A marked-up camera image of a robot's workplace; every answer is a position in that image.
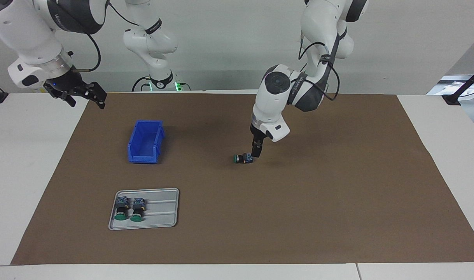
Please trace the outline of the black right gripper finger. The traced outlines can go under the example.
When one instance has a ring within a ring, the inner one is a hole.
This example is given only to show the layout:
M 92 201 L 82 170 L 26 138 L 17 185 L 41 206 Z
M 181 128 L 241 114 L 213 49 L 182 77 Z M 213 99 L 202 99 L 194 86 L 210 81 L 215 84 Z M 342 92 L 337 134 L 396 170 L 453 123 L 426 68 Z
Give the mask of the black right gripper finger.
M 75 107 L 76 105 L 75 99 L 72 96 L 70 96 L 67 92 L 57 92 L 56 98 L 59 98 L 65 101 L 71 107 Z
M 91 82 L 90 84 L 85 85 L 85 89 L 84 97 L 87 100 L 93 101 L 98 108 L 103 110 L 106 105 L 105 101 L 107 99 L 107 92 L 103 90 L 98 82 Z

